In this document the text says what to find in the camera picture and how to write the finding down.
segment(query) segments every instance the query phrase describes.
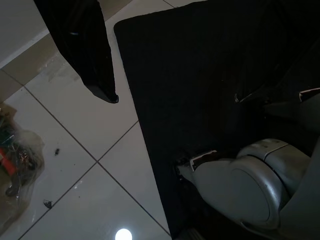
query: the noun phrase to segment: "black mat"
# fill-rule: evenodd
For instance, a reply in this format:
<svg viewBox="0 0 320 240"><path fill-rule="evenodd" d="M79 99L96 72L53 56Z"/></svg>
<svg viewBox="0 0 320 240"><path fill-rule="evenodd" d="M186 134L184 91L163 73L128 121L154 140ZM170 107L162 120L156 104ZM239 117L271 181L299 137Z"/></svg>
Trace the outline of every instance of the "black mat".
<svg viewBox="0 0 320 240"><path fill-rule="evenodd" d="M173 171L179 155L238 148L263 136L263 117L235 105L234 95L242 51L265 3L197 2L114 27L173 236L192 222ZM215 231L239 230L229 221L223 224Z"/></svg>

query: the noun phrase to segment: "clear plastic bag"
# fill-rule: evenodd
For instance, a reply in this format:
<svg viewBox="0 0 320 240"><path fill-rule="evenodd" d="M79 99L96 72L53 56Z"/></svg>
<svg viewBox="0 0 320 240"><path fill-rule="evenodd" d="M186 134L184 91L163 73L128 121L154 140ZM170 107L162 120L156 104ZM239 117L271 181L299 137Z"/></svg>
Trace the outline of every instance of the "clear plastic bag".
<svg viewBox="0 0 320 240"><path fill-rule="evenodd" d="M29 204L44 160L33 135L16 130L0 112L0 234Z"/></svg>

